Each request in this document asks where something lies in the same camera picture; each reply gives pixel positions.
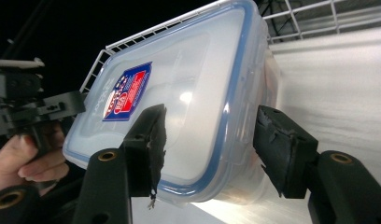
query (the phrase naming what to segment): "plastic food container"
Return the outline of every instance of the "plastic food container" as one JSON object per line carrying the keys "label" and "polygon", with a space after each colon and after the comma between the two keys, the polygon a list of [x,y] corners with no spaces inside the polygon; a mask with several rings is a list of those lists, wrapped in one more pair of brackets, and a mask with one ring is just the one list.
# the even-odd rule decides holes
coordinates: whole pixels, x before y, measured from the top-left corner
{"label": "plastic food container", "polygon": [[242,202],[263,176],[252,137],[266,46],[256,5],[238,0],[114,54],[65,139],[65,157],[86,168],[93,153],[119,147],[145,108],[165,104],[158,198],[194,203],[221,193]]}

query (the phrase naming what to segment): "brand label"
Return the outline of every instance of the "brand label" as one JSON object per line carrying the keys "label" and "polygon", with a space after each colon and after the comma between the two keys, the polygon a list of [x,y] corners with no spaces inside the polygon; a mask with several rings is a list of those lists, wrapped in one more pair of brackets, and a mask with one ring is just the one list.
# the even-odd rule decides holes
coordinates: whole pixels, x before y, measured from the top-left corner
{"label": "brand label", "polygon": [[128,120],[148,84],[152,62],[144,63],[123,72],[109,94],[103,121]]}

